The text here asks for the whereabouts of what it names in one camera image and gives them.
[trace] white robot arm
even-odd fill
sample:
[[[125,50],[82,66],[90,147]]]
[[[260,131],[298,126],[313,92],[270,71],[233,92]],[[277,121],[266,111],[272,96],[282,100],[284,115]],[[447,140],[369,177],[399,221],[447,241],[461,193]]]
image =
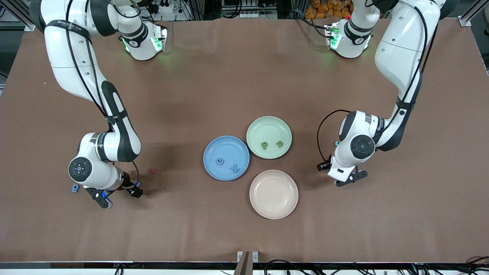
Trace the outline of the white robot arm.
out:
[[[109,130],[86,134],[76,157],[68,167],[69,176],[82,184],[102,207],[112,206],[107,198],[116,189],[131,196],[143,193],[139,183],[113,165],[132,162],[141,152],[141,142],[115,86],[101,73],[92,36],[109,36],[119,31],[126,49],[138,60],[147,60],[162,50],[160,26],[145,23],[130,6],[116,7],[107,0],[34,0],[33,21],[44,33],[47,54],[58,84],[67,92],[95,103]],[[73,124],[83,119],[73,118]]]
[[[377,48],[375,64],[398,89],[396,105],[387,119],[361,111],[351,112],[344,118],[339,130],[339,145],[327,162],[318,165],[319,170],[328,170],[337,186],[366,177],[366,171],[354,172],[354,169],[367,161],[376,148],[389,151],[400,144],[420,90],[424,50],[433,36],[444,2],[402,0],[392,9],[392,20]]]

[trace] table surface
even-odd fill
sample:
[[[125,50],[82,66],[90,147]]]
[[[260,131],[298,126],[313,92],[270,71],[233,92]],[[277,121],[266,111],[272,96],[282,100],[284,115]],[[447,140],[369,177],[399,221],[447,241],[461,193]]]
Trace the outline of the table surface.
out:
[[[0,98],[1,261],[260,260],[464,262],[489,253],[489,79],[469,28],[441,21],[418,103],[399,148],[361,166],[369,176],[335,187],[316,165],[316,129],[336,109],[388,117],[396,88],[374,55],[388,20],[356,59],[329,52],[293,20],[167,23],[167,52],[140,62],[116,36],[94,39],[101,71],[118,88],[143,149],[145,196],[116,192],[103,210],[72,193],[67,166],[81,137],[106,129],[93,103],[63,91],[39,31],[26,33]],[[216,137],[245,140],[273,115],[292,129],[290,150],[256,156],[232,182],[202,164]],[[344,115],[321,131],[334,149]],[[130,163],[117,163],[134,176]],[[149,168],[157,169],[148,174]],[[252,180],[269,169],[294,178],[295,211],[259,216]]]

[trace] gray floor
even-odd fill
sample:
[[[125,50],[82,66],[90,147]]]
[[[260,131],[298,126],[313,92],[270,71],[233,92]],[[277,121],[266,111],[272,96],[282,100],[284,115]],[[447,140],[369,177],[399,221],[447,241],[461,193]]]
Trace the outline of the gray floor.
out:
[[[457,17],[463,14],[475,0],[461,0],[455,11],[450,14],[450,17]],[[484,35],[484,23],[482,19],[482,13],[479,13],[471,21],[472,33],[474,34],[475,41],[481,52],[482,59],[486,64],[486,68],[489,67],[489,36]],[[0,29],[0,71],[8,75],[12,64],[14,63],[15,56],[19,50],[23,31],[2,31]]]

